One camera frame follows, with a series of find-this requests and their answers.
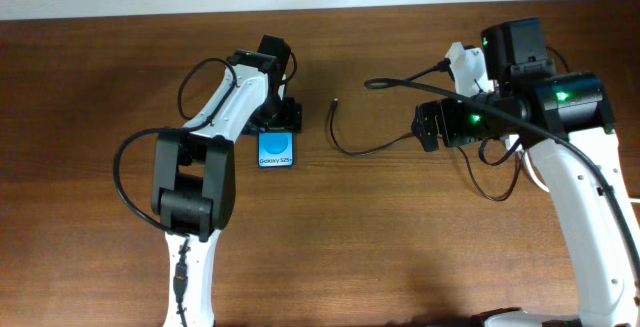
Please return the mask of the blue Galaxy smartphone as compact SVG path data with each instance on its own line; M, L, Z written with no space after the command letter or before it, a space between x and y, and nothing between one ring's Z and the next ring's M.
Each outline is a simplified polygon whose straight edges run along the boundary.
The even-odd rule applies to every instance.
M290 167L294 164L294 135L291 132L267 132L258 136L258 166Z

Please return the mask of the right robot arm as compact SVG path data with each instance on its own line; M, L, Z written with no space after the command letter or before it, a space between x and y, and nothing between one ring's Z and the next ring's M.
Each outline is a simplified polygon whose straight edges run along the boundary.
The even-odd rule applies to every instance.
M639 226L621 173L613 110L601 80L559 73L541 22L485 29L479 46L454 43L438 69L456 96L418 106L412 129L426 151L491 139L539 171L555 206L579 292L573 315L519 307L473 316L473 326L635 326Z

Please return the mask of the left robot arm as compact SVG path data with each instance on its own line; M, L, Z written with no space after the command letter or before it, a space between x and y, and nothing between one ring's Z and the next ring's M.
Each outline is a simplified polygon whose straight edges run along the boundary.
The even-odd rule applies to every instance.
M287 65L295 60L284 39L265 35L256 51L224 59L218 90L180 132L156 141L151 205L167 227L170 257L165 325L212 326L216 245L236 196L234 147L242 135L276 136L265 167L293 163L293 137L302 107L287 96Z

